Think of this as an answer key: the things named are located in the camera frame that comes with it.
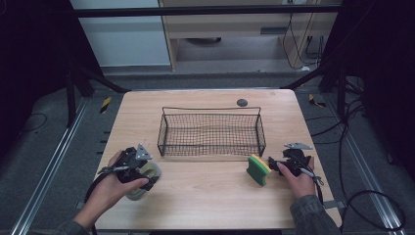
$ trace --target gray floor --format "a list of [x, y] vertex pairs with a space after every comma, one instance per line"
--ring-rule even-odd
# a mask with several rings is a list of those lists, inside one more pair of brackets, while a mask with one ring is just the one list
[[[279, 87], [302, 77], [306, 71], [293, 70], [285, 60], [284, 51], [275, 37], [222, 38], [219, 43], [208, 40], [183, 40], [177, 55], [175, 71], [143, 72], [139, 75], [108, 76], [108, 79], [133, 90], [142, 89], [195, 89]], [[300, 107], [311, 134], [334, 125], [337, 121], [331, 108], [321, 108], [308, 102], [308, 94], [320, 97], [315, 78], [296, 90]], [[92, 82], [96, 92], [92, 98], [77, 96], [77, 104], [86, 102], [85, 114], [75, 131], [64, 158], [54, 175], [50, 188], [42, 200], [30, 230], [50, 230], [77, 213], [74, 207], [83, 200], [86, 189], [94, 178], [108, 131], [111, 130], [122, 94]], [[330, 104], [335, 92], [321, 96]], [[108, 110], [99, 114], [103, 100], [112, 97]], [[347, 95], [350, 102], [355, 95]], [[54, 155], [66, 131], [66, 92], [57, 91], [40, 99], [33, 108], [34, 114], [27, 122], [26, 130], [12, 148], [10, 161], [1, 165], [0, 171], [0, 231], [10, 231], [23, 213], [30, 196], [41, 180], [42, 174]], [[343, 181], [348, 195], [367, 189], [365, 174], [372, 172], [379, 187], [403, 207], [407, 224], [404, 233], [415, 234], [415, 211], [412, 199], [415, 184], [400, 165], [388, 164], [386, 152], [378, 140], [370, 121], [363, 113], [349, 121], [349, 136], [358, 146], [367, 167], [355, 158], [355, 150], [344, 143], [342, 148]], [[320, 160], [336, 200], [344, 199], [339, 177], [339, 128], [313, 137]], [[379, 208], [373, 197], [364, 196], [356, 201], [356, 207], [366, 216], [382, 224]], [[363, 221], [355, 212], [349, 211], [345, 219], [345, 234], [389, 234]]]

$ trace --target metal rail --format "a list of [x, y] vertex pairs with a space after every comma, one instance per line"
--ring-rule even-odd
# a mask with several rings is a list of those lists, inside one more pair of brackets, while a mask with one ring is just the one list
[[123, 9], [81, 9], [51, 11], [47, 14], [74, 16], [78, 18], [150, 17], [189, 15], [233, 15], [233, 14], [281, 14], [281, 13], [337, 13], [345, 8], [342, 4], [322, 5], [257, 5], [257, 6], [205, 6], [205, 7], [161, 7]]
[[[333, 101], [333, 99], [329, 95], [324, 96], [325, 99], [328, 101], [328, 106], [331, 109], [332, 113], [337, 117], [337, 111], [334, 105], [335, 101]], [[383, 193], [383, 189], [379, 184], [379, 181], [376, 179], [375, 174], [372, 172], [369, 165], [366, 163], [350, 131], [346, 135], [345, 141], [347, 148], [350, 150], [351, 158], [353, 159], [354, 164], [357, 167], [357, 170], [359, 171], [359, 175], [361, 176], [362, 181], [366, 186], [366, 189], [375, 190]], [[381, 217], [382, 222], [385, 224], [387, 228], [394, 228], [400, 226], [401, 222], [388, 199], [378, 195], [371, 195], [371, 199], [378, 211], [379, 216]], [[399, 231], [390, 232], [390, 234], [405, 235], [406, 232], [404, 229], [401, 229]]]
[[23, 213], [19, 217], [18, 221], [12, 229], [13, 235], [24, 235], [27, 233], [31, 223], [36, 216], [37, 211], [40, 208], [40, 205], [43, 202], [43, 199], [46, 196], [46, 193], [55, 177], [56, 172], [58, 171], [59, 165], [61, 164], [62, 159], [69, 147], [69, 143], [76, 132], [79, 123], [84, 115], [85, 108], [88, 103], [87, 98], [82, 98], [78, 108], [78, 116], [74, 120], [72, 126], [68, 127], [65, 131], [61, 142], [58, 144], [58, 147], [55, 150], [55, 153], [46, 167], [42, 177], [40, 178], [39, 183], [36, 186], [33, 194], [31, 195], [30, 200], [28, 201], [26, 207], [23, 210]]

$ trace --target black wire basket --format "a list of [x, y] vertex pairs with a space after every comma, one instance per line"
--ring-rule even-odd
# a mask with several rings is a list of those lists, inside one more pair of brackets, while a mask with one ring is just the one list
[[162, 156], [262, 156], [260, 108], [162, 108], [158, 147]]

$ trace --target yellow sponge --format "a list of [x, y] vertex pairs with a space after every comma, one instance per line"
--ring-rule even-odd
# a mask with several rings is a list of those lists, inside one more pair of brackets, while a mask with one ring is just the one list
[[266, 184], [265, 176], [271, 172], [269, 166], [258, 156], [251, 155], [248, 158], [248, 174], [261, 186]]

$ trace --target white cabinet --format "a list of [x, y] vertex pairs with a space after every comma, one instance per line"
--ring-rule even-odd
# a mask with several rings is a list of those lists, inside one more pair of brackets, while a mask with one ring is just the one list
[[[71, 0], [75, 9], [153, 8], [158, 0]], [[79, 19], [98, 63], [105, 69], [170, 67], [161, 17]]]

